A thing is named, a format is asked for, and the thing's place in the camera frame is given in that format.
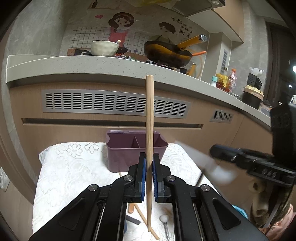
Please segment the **wooden rice spoon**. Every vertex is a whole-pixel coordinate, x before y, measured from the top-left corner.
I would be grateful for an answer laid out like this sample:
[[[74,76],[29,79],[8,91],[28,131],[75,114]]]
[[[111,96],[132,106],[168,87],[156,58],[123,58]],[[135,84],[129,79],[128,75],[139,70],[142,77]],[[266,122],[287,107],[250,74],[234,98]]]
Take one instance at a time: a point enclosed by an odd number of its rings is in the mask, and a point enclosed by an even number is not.
[[[134,212],[134,203],[128,204],[128,213],[132,214]]]

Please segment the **thick wooden chopstick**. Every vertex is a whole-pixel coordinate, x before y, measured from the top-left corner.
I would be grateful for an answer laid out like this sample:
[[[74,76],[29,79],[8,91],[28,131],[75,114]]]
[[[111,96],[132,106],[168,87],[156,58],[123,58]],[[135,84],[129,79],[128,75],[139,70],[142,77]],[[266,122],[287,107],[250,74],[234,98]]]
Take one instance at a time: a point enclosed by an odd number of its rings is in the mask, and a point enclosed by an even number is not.
[[[147,75],[146,90],[146,160],[147,160],[147,230],[152,231],[152,161],[154,154],[154,77]]]

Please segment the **grey kitchen countertop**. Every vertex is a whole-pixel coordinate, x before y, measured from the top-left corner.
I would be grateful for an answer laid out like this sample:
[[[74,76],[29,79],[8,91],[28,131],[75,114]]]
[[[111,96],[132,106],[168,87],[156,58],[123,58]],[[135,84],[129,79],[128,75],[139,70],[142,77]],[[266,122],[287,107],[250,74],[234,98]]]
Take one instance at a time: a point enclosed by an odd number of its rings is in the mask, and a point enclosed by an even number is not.
[[[271,126],[269,116],[202,80],[134,60],[84,55],[10,55],[6,61],[4,80],[9,87],[54,82],[144,87],[147,75],[153,75],[157,90],[208,101],[242,113],[266,129]]]

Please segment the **white ball-head metal utensil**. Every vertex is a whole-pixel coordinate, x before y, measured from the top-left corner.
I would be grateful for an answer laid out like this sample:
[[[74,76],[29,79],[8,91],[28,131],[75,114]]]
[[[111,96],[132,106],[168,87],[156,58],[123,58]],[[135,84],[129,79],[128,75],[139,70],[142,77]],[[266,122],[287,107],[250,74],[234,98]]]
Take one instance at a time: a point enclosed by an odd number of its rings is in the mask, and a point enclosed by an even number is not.
[[[163,223],[165,234],[166,234],[166,239],[167,239],[167,241],[170,241],[170,234],[169,234],[169,229],[168,229],[169,216],[166,214],[163,214],[159,217],[159,219]]]

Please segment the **white lace tablecloth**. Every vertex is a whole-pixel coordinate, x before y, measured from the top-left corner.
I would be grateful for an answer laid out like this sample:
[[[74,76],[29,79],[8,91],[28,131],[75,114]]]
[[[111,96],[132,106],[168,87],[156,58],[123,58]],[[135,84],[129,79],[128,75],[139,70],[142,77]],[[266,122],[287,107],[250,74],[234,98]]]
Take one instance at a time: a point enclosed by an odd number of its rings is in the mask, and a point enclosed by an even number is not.
[[[50,146],[39,154],[42,164],[33,205],[33,234],[69,204],[91,184],[100,187],[112,184],[127,172],[110,172],[107,168],[107,146],[105,143],[71,142]],[[177,144],[169,144],[161,163],[170,168],[173,175],[187,184],[196,186],[201,170]],[[163,223],[159,217],[169,216],[170,240],[175,240],[173,211],[171,204],[152,204],[152,229],[159,240],[167,240]],[[140,220],[140,225],[127,221],[124,240],[156,240],[147,232],[138,211],[131,217]]]

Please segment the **small grey vent grille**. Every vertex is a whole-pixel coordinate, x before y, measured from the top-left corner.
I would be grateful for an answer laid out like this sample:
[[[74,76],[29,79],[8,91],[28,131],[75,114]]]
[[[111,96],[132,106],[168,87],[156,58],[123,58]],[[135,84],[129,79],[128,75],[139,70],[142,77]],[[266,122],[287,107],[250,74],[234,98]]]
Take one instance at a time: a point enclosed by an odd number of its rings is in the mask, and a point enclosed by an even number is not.
[[[233,119],[233,114],[223,111],[223,110],[218,110],[215,109],[212,117],[210,118],[210,122],[215,122],[215,123],[231,123]]]

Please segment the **black pot with lid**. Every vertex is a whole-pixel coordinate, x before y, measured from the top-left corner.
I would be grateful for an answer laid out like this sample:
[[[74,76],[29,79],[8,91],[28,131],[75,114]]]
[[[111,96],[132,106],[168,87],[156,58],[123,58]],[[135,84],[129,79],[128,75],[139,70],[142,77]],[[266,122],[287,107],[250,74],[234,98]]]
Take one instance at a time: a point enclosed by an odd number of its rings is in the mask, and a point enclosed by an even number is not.
[[[247,85],[244,87],[242,101],[249,106],[259,109],[260,103],[263,101],[264,92],[254,86]]]

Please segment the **purple plastic utensil caddy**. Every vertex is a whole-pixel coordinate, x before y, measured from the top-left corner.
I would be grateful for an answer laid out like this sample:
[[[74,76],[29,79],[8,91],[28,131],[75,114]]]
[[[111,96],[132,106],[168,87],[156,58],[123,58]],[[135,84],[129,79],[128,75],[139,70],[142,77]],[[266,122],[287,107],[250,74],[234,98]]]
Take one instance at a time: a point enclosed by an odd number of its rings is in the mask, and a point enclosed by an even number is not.
[[[141,152],[146,150],[143,130],[110,130],[106,134],[107,167],[110,172],[127,172],[138,163]]]

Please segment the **black utensil holder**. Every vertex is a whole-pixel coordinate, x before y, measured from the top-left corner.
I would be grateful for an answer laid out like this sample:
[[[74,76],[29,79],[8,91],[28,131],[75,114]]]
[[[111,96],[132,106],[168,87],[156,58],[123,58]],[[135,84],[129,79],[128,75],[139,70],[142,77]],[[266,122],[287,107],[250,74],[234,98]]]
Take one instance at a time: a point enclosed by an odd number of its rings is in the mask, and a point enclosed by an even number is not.
[[[255,68],[250,67],[248,78],[247,78],[247,85],[253,86],[258,90],[260,90],[263,84],[259,78],[262,74],[263,74],[262,69],[258,69],[256,67]]]

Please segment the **red-capped clear bottle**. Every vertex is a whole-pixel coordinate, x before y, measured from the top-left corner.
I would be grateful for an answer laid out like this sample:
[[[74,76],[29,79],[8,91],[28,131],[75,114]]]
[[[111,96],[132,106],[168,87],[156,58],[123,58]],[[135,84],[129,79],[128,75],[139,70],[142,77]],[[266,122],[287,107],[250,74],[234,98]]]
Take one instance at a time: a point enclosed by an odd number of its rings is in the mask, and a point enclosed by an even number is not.
[[[232,68],[230,75],[228,77],[228,83],[227,83],[227,90],[229,93],[231,93],[234,90],[236,81],[237,81],[236,69]]]

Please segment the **oil bottle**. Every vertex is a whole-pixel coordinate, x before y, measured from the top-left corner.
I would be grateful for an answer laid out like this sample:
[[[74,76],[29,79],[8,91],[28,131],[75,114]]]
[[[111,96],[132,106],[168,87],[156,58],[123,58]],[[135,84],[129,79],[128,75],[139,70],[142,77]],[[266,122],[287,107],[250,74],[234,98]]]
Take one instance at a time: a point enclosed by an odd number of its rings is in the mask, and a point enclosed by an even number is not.
[[[224,74],[216,74],[217,82],[216,87],[220,90],[226,91],[226,84],[228,82],[228,77]]]

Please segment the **grey cabinet vent grille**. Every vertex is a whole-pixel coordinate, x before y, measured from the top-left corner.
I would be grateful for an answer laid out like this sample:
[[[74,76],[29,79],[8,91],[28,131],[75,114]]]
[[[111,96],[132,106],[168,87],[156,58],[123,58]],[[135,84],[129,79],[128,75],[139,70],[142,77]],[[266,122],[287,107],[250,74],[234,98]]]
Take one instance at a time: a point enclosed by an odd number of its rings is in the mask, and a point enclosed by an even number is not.
[[[154,97],[154,116],[185,119],[191,103]],[[42,90],[42,109],[45,113],[94,113],[145,116],[144,94],[89,89]]]

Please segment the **white ceramic bowl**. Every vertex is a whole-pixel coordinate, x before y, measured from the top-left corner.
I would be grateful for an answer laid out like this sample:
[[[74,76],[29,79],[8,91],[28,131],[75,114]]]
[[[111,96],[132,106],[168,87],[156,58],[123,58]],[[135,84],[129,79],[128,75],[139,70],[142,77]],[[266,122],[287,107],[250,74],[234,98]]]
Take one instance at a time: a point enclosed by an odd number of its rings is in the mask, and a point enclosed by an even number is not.
[[[91,54],[93,56],[112,57],[119,49],[121,40],[111,41],[93,41],[91,43]]]

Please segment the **range hood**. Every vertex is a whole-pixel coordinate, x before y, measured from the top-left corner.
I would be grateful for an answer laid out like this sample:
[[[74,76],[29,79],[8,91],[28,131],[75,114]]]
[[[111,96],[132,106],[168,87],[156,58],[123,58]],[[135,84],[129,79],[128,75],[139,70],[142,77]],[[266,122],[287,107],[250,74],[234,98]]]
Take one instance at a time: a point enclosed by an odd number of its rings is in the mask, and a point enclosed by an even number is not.
[[[203,11],[223,6],[226,6],[226,1],[224,0],[181,0],[177,1],[171,9],[183,16],[188,17]]]

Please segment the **black handled utensil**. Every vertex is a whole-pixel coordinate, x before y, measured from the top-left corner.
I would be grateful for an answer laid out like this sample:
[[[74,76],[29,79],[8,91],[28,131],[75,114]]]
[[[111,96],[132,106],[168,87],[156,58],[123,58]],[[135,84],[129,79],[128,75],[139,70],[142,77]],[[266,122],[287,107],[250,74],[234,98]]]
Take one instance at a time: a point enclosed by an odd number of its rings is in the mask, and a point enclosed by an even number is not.
[[[133,218],[133,217],[131,217],[131,216],[129,216],[129,215],[126,215],[126,216],[125,216],[125,219],[126,219],[127,221],[130,221],[130,222],[136,224],[136,225],[140,225],[140,220],[137,220],[137,219],[135,219],[135,218]]]

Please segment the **cartoon wall sticker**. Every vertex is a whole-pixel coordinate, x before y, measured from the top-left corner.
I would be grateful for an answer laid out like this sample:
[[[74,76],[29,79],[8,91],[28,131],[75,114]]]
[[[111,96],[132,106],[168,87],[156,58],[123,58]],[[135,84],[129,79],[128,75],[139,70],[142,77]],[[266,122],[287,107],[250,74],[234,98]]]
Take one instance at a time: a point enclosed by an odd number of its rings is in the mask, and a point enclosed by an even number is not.
[[[121,41],[120,49],[135,59],[145,61],[144,44],[159,38],[178,44],[208,31],[191,20],[161,9],[128,11],[87,9],[76,11],[70,18],[62,40],[61,55],[74,50],[90,51],[93,41]]]

